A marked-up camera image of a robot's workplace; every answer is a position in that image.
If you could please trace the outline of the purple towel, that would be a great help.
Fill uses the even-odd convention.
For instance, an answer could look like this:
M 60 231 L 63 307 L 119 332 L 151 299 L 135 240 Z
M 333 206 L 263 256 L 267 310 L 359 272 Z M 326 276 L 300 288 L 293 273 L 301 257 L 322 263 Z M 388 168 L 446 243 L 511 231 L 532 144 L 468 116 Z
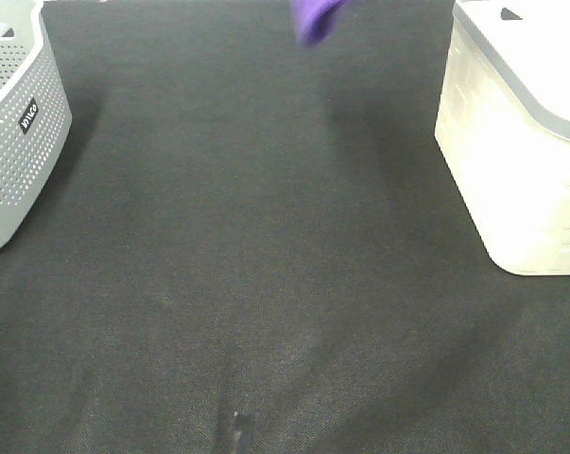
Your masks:
M 293 26 L 300 45 L 322 43 L 333 31 L 337 17 L 349 4 L 346 0 L 292 0 Z

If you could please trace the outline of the black table cloth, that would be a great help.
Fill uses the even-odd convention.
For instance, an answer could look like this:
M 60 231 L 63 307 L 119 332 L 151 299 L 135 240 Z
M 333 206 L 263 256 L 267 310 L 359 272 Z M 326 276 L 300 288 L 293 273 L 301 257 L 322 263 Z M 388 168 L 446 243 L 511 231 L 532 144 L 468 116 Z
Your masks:
M 434 139 L 449 1 L 51 2 L 73 113 L 0 251 L 0 453 L 570 453 L 570 277 Z

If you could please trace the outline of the cream plastic basket grey rim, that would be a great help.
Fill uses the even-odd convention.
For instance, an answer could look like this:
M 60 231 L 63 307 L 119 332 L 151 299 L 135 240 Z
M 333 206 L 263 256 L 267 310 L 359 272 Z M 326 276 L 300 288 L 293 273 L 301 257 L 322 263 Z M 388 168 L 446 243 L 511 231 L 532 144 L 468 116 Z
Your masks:
M 491 260 L 570 275 L 570 1 L 457 1 L 435 137 Z

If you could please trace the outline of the grey perforated plastic basket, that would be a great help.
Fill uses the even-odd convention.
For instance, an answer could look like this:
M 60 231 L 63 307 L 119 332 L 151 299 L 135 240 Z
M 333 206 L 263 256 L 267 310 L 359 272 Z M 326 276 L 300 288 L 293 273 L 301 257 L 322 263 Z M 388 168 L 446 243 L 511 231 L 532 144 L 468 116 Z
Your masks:
M 0 1 L 0 249 L 51 174 L 72 113 L 41 1 Z

